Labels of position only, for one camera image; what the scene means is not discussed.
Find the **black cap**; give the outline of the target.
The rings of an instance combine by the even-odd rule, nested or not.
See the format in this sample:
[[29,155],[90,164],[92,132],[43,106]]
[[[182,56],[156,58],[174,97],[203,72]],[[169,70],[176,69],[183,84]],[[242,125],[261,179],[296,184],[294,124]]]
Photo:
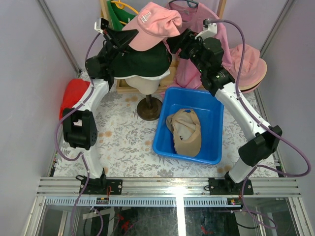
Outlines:
[[160,76],[172,62],[172,55],[163,42],[146,51],[136,51],[131,47],[118,54],[111,66],[115,77],[138,75],[143,77]]

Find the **pink baseball cap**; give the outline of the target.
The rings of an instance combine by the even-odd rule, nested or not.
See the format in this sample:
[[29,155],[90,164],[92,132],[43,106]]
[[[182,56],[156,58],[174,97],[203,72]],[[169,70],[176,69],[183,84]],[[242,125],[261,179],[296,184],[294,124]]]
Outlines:
[[146,51],[163,39],[180,35],[182,17],[176,10],[169,10],[154,2],[146,4],[127,25],[125,30],[138,30],[129,46],[136,51]]

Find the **white baseball cap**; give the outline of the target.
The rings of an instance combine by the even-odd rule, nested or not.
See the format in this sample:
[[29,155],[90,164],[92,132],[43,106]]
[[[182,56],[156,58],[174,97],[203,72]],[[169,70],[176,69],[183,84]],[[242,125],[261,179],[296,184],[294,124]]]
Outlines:
[[165,78],[169,75],[170,75],[170,69],[167,69],[163,74],[161,74],[159,76],[146,77],[146,76],[139,76],[139,75],[131,75],[131,76],[126,76],[126,77],[120,77],[120,79],[130,79],[133,77],[139,77],[139,78],[146,79],[146,80],[157,81],[157,80],[162,80],[163,78]]

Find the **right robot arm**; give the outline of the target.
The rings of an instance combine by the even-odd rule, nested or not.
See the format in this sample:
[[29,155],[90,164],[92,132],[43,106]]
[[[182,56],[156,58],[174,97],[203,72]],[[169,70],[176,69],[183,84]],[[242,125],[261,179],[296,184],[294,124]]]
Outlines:
[[203,87],[229,110],[245,134],[247,143],[238,150],[240,158],[224,176],[225,190],[235,194],[241,190],[252,169],[278,147],[279,138],[269,133],[267,128],[279,136],[282,130],[261,118],[236,88],[234,78],[222,65],[224,50],[218,39],[203,39],[186,29],[166,42],[171,53],[178,53],[180,58],[189,59],[194,64],[201,74]]

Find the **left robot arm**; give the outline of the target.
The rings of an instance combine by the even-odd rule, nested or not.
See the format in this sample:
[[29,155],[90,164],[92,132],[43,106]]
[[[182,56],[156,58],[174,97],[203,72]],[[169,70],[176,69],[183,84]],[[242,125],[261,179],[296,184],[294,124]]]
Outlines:
[[74,84],[75,89],[85,85],[85,91],[73,105],[63,109],[59,124],[63,127],[64,141],[71,148],[78,150],[87,177],[93,179],[91,189],[97,194],[102,194],[107,190],[108,182],[101,178],[104,171],[94,148],[98,135],[94,112],[113,86],[115,80],[113,60],[126,52],[138,30],[116,31],[108,28],[99,30],[99,34],[105,39],[103,47],[97,55],[87,57],[85,61],[89,80],[78,80]]

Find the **blue plastic bin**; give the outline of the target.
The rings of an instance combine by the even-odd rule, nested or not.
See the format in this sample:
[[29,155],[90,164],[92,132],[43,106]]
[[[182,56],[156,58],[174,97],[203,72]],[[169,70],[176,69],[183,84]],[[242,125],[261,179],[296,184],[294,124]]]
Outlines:
[[[179,155],[174,149],[173,134],[166,118],[180,109],[193,109],[201,123],[201,149],[196,157]],[[216,165],[222,157],[224,106],[208,91],[170,87],[165,91],[153,150],[156,154],[183,161]]]

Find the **khaki baseball cap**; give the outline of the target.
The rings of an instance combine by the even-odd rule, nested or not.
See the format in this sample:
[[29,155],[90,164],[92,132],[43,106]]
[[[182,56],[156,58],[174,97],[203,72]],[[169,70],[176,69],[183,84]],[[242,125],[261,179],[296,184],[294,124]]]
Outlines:
[[201,150],[201,124],[193,109],[180,109],[166,119],[178,155],[196,157]]

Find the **beige mannequin head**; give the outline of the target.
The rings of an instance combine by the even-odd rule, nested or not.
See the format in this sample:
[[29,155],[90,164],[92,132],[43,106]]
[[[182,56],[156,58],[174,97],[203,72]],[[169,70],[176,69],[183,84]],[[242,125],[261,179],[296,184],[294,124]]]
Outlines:
[[133,76],[125,79],[126,83],[137,89],[141,94],[151,95],[158,89],[160,80],[151,80],[140,76]]

